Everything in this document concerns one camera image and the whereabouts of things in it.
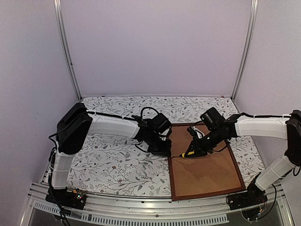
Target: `white wall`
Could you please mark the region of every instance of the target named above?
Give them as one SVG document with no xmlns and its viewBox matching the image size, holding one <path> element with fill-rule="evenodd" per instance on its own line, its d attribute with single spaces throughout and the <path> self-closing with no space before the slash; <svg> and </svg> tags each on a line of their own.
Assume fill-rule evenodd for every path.
<svg viewBox="0 0 301 226">
<path fill-rule="evenodd" d="M 301 1 L 261 0 L 246 69 L 236 104 L 250 114 L 301 109 Z M 286 150 L 286 142 L 254 138 L 266 165 Z M 301 225 L 301 175 L 282 186 L 296 225 Z"/>
<path fill-rule="evenodd" d="M 230 96 L 250 0 L 64 0 L 83 96 Z"/>
<path fill-rule="evenodd" d="M 0 21 L 0 225 L 15 226 L 47 165 L 47 136 L 76 98 L 53 1 L 1 1 Z"/>
</svg>

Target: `floral tablecloth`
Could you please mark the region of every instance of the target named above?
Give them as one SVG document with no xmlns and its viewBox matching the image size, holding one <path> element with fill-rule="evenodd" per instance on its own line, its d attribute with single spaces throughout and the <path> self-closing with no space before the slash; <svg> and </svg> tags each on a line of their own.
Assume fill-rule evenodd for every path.
<svg viewBox="0 0 301 226">
<path fill-rule="evenodd" d="M 89 110 L 127 117 L 151 106 L 172 123 L 196 122 L 210 107 L 226 118 L 237 113 L 232 100 L 222 97 L 87 97 L 82 102 Z M 155 115 L 152 110 L 144 111 L 145 117 Z M 107 194 L 171 196 L 167 158 L 144 153 L 136 143 L 127 137 L 88 135 L 73 159 L 68 186 Z M 247 186 L 264 169 L 261 157 L 251 137 L 232 139 L 230 145 Z M 146 144 L 140 147 L 147 149 Z"/>
</svg>

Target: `metal rod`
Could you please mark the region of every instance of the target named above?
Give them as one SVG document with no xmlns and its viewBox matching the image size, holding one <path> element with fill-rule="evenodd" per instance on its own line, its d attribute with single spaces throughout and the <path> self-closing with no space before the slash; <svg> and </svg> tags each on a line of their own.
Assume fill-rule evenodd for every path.
<svg viewBox="0 0 301 226">
<path fill-rule="evenodd" d="M 258 0 L 252 0 L 251 4 L 251 12 L 250 12 L 250 18 L 249 18 L 249 25 L 248 25 L 248 30 L 247 30 L 247 36 L 246 36 L 246 42 L 245 42 L 245 48 L 243 52 L 243 56 L 240 62 L 239 70 L 238 70 L 238 75 L 236 77 L 234 89 L 232 91 L 231 99 L 233 102 L 235 102 L 235 99 L 238 94 L 239 86 L 244 74 L 244 70 L 246 67 L 246 60 L 249 54 L 249 49 L 251 46 L 251 40 L 253 36 L 253 31 L 254 31 L 254 26 L 255 26 L 255 21 L 256 21 L 256 14 L 257 14 L 257 7 L 258 7 Z"/>
<path fill-rule="evenodd" d="M 57 26 L 58 26 L 58 30 L 59 30 L 60 37 L 61 37 L 61 42 L 62 42 L 62 46 L 63 46 L 63 51 L 64 51 L 70 79 L 71 79 L 72 86 L 73 86 L 73 89 L 74 89 L 77 99 L 81 100 L 82 96 L 81 96 L 81 93 L 79 90 L 79 84 L 78 84 L 76 76 L 75 76 L 75 71 L 74 71 L 74 67 L 73 67 L 73 63 L 71 60 L 71 55 L 70 55 L 70 51 L 69 51 L 69 47 L 68 47 L 66 31 L 65 31 L 64 22 L 63 22 L 61 1 L 54 0 L 54 5 L 55 5 L 55 16 L 56 16 Z"/>
</svg>

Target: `cardboard surface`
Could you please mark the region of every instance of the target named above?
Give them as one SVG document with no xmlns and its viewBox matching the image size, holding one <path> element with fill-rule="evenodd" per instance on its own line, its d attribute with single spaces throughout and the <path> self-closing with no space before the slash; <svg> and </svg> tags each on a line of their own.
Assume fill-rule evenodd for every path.
<svg viewBox="0 0 301 226">
<path fill-rule="evenodd" d="M 184 200 L 242 191 L 245 184 L 238 169 L 230 146 L 222 152 L 208 154 L 198 158 L 180 158 L 186 152 L 191 135 L 186 131 L 188 124 L 173 126 L 170 136 L 172 140 L 169 158 L 169 171 L 173 200 Z M 207 134 L 205 125 L 197 128 Z M 223 141 L 214 148 L 220 150 L 225 147 Z"/>
</svg>

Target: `dark brown border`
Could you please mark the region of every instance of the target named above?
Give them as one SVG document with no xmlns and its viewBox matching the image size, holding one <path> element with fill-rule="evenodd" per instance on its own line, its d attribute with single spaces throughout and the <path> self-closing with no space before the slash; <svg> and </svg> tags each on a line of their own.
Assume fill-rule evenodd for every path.
<svg viewBox="0 0 301 226">
<path fill-rule="evenodd" d="M 175 123 L 172 124 L 173 126 L 191 126 L 193 123 Z M 228 190 L 223 190 L 223 191 L 218 191 L 218 192 L 210 192 L 210 193 L 205 193 L 205 194 L 195 194 L 195 195 L 184 195 L 184 196 L 176 196 L 175 195 L 175 190 L 174 190 L 174 172 L 173 172 L 173 165 L 171 161 L 171 157 L 168 157 L 168 169 L 169 169 L 169 179 L 170 179 L 170 189 L 171 189 L 171 199 L 172 201 L 180 201 L 180 200 L 187 200 L 187 199 L 199 199 L 199 198 L 205 198 L 205 197 L 211 197 L 211 196 L 217 196 L 221 194 L 229 194 L 232 192 L 240 192 L 246 189 L 243 177 L 241 176 L 238 164 L 236 162 L 236 159 L 234 157 L 233 151 L 231 149 L 231 146 L 229 143 L 227 144 L 227 148 L 229 150 L 231 159 L 234 163 L 236 173 L 238 175 L 241 187 L 238 188 L 233 188 L 233 189 L 228 189 Z"/>
</svg>

